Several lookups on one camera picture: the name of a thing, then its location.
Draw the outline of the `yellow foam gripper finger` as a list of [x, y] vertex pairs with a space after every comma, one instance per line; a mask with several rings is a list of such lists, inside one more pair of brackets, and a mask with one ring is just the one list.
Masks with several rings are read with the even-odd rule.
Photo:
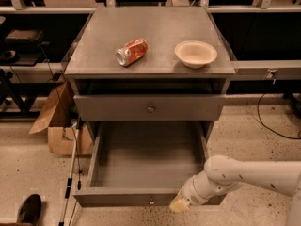
[[175, 198], [170, 206], [170, 210], [176, 213], [185, 212], [189, 210], [189, 204], [182, 198]]

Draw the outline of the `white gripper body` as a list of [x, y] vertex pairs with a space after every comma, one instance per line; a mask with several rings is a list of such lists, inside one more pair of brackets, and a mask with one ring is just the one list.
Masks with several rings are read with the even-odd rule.
[[212, 197], [226, 195], [240, 187], [239, 182], [231, 180], [225, 173], [204, 170], [186, 181], [181, 196], [187, 205], [202, 205]]

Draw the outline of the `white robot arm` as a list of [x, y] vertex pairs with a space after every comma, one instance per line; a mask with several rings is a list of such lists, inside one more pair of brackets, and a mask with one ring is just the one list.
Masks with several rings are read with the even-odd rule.
[[213, 196], [235, 190], [239, 183], [290, 196], [286, 226], [301, 226], [301, 162], [239, 161], [224, 155], [209, 157], [204, 170], [190, 177], [170, 203], [173, 212], [188, 211]]

